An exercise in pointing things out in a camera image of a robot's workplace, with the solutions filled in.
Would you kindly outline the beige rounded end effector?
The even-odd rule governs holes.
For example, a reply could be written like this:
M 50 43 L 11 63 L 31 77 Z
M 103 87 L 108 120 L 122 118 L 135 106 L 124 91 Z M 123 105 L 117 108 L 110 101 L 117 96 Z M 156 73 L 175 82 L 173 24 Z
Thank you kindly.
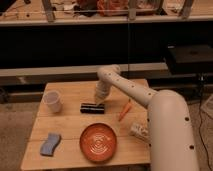
M 96 104 L 101 104 L 110 93 L 110 85 L 104 81 L 98 81 L 95 87 L 94 101 Z

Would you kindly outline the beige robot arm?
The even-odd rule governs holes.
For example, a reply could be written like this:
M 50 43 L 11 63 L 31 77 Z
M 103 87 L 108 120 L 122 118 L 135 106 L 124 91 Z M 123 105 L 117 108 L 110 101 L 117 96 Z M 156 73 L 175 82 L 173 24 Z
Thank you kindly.
M 190 113 L 182 95 L 128 80 L 120 75 L 118 65 L 100 67 L 97 76 L 96 104 L 115 86 L 147 109 L 151 171 L 199 171 Z

